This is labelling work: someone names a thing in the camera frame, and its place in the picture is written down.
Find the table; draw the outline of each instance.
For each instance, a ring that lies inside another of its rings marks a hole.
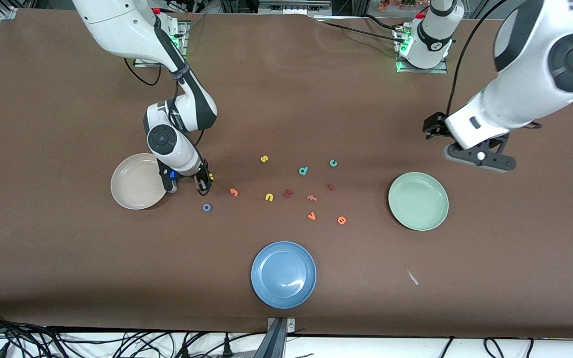
[[[385,34],[368,20],[344,23]],[[474,24],[462,22],[457,38]],[[495,76],[499,25],[477,32],[453,108]],[[543,129],[514,131],[506,153],[518,167],[500,175],[445,161],[450,141],[424,140],[423,119],[445,108],[453,71],[396,73],[384,39],[300,15],[213,14],[191,31],[187,57],[218,105],[199,146],[212,193],[183,181],[130,211],[109,179],[148,152],[143,111],[173,95],[171,79],[142,85],[73,11],[20,9],[1,25],[3,317],[258,331],[289,316],[307,333],[573,337],[573,104]],[[412,171],[448,191],[450,213],[433,231],[406,229],[389,212],[389,185]],[[307,247],[318,268],[311,297],[287,311],[250,285],[255,254],[278,240]]]

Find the white robotic arm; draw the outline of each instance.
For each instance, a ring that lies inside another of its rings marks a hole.
[[[143,124],[148,147],[159,159],[165,189],[193,176],[198,192],[211,185],[205,160],[185,133],[210,128],[218,110],[213,99],[173,45],[166,29],[172,18],[154,14],[145,0],[73,0],[95,41],[111,54],[157,61],[166,66],[185,91],[150,105]]]
[[[426,16],[410,23],[411,37],[400,55],[414,67],[434,68],[448,54],[452,35],[462,18],[462,0],[432,0]]]
[[[573,0],[517,7],[496,35],[494,62],[496,79],[447,118],[428,118],[424,132],[455,138],[446,159],[506,172],[516,166],[501,153],[509,131],[573,102]]]

